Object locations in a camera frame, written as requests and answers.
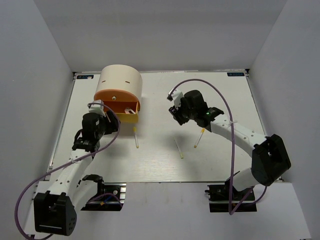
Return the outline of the pink white mini stapler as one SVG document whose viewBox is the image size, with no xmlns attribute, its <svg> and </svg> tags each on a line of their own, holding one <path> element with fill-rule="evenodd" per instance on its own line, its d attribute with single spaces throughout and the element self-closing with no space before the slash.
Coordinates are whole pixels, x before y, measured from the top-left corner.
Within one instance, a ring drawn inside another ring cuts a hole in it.
<svg viewBox="0 0 320 240">
<path fill-rule="evenodd" d="M 125 114 L 128 114 L 128 115 L 135 115 L 136 114 L 136 112 L 133 109 L 131 109 L 130 107 L 126 107 L 124 109 L 124 112 L 125 112 Z"/>
</svg>

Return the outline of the orange organizer drawer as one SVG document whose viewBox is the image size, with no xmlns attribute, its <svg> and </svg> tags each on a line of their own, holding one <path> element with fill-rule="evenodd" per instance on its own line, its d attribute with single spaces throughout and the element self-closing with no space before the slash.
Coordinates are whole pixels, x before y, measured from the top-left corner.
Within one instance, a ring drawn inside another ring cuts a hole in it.
<svg viewBox="0 0 320 240">
<path fill-rule="evenodd" d="M 103 89 L 95 93 L 93 99 L 95 101 L 115 101 L 118 102 L 139 102 L 140 100 L 131 92 L 121 89 Z"/>
</svg>

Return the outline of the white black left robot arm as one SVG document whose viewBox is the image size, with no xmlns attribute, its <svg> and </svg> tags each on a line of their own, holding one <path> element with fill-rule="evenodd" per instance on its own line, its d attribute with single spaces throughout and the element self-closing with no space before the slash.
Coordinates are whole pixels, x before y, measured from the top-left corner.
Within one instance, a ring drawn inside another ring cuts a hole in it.
<svg viewBox="0 0 320 240">
<path fill-rule="evenodd" d="M 84 172 L 100 149 L 101 138 L 119 132 L 120 120 L 113 111 L 98 108 L 84 114 L 81 125 L 74 136 L 70 159 L 53 184 L 33 200 L 34 228 L 38 233 L 70 236 L 77 222 L 77 208 L 85 207 L 91 198 L 105 196 L 103 178 Z"/>
</svg>

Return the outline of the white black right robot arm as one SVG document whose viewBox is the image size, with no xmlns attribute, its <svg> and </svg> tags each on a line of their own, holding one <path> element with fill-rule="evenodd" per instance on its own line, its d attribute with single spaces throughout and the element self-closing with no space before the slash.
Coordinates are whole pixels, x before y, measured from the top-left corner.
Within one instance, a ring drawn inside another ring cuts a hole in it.
<svg viewBox="0 0 320 240">
<path fill-rule="evenodd" d="M 238 123 L 231 123 L 222 110 L 208 107 L 198 90 L 182 93 L 175 89 L 169 92 L 167 98 L 173 102 L 169 112 L 180 125 L 193 120 L 199 127 L 234 141 L 251 157 L 251 166 L 236 173 L 233 182 L 225 187 L 229 198 L 236 200 L 245 189 L 258 184 L 268 187 L 291 168 L 290 158 L 280 136 L 265 136 Z"/>
</svg>

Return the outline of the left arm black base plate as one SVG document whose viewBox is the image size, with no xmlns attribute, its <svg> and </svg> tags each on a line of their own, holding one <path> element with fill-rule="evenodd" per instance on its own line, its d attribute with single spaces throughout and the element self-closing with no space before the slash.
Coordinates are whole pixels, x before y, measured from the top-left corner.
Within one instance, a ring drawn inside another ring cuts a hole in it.
<svg viewBox="0 0 320 240">
<path fill-rule="evenodd" d="M 119 212 L 125 203 L 126 183 L 103 183 L 101 190 L 90 199 L 81 211 Z"/>
</svg>

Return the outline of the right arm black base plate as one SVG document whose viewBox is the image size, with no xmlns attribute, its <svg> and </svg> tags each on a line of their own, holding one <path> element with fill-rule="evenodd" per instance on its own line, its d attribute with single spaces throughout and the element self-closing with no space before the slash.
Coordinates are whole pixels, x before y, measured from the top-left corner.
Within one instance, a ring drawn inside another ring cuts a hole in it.
<svg viewBox="0 0 320 240">
<path fill-rule="evenodd" d="M 231 209 L 233 210 L 242 198 L 248 193 L 250 188 L 242 191 L 232 190 Z M 228 213 L 229 212 L 229 187 L 225 184 L 209 184 L 204 191 L 208 197 L 209 211 L 211 213 Z M 254 203 L 256 200 L 254 191 L 251 189 L 247 198 L 236 209 L 236 212 L 256 212 L 257 206 Z"/>
</svg>

